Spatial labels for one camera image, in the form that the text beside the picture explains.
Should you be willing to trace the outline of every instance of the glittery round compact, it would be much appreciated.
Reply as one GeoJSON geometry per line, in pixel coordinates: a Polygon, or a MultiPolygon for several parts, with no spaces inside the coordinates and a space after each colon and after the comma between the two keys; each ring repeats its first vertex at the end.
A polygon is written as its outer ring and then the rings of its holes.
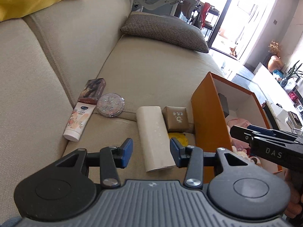
{"type": "Polygon", "coordinates": [[[105,117],[116,117],[124,109],[124,99],[115,93],[102,95],[97,102],[97,109],[105,117]]]}

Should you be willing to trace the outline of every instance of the yellow round object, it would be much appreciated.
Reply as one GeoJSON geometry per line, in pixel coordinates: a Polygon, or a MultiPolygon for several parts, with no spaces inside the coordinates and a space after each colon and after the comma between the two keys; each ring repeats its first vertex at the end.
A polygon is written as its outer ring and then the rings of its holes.
{"type": "Polygon", "coordinates": [[[169,133],[169,139],[172,137],[177,138],[177,140],[181,143],[183,147],[186,147],[188,145],[188,140],[186,136],[182,133],[169,133]]]}

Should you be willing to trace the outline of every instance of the vase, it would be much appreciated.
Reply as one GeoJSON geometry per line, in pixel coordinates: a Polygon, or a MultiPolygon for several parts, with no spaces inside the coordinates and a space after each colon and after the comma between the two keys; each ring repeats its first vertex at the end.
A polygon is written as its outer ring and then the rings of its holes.
{"type": "Polygon", "coordinates": [[[287,78],[282,79],[281,82],[280,82],[280,86],[281,86],[282,88],[284,88],[284,87],[287,85],[287,82],[288,82],[288,79],[287,79],[287,78]]]}
{"type": "Polygon", "coordinates": [[[283,65],[284,64],[282,63],[280,57],[273,55],[268,61],[267,69],[272,73],[276,69],[281,70],[283,68],[283,65]]]}

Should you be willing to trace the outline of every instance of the orange vase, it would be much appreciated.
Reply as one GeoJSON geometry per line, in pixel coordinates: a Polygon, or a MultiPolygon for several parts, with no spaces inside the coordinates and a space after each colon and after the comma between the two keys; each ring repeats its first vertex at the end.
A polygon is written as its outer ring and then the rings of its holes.
{"type": "Polygon", "coordinates": [[[274,70],[281,70],[284,64],[282,63],[280,57],[273,55],[268,61],[267,69],[272,73],[274,70]]]}

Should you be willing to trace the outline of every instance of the gray ribbed panel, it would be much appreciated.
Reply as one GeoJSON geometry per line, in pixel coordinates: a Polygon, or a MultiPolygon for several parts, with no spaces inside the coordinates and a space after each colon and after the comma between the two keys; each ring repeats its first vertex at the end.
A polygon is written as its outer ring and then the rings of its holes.
{"type": "Polygon", "coordinates": [[[17,227],[284,227],[282,219],[245,223],[218,213],[198,190],[179,181],[128,180],[125,186],[106,190],[82,215],[57,223],[22,220],[17,227]]]}

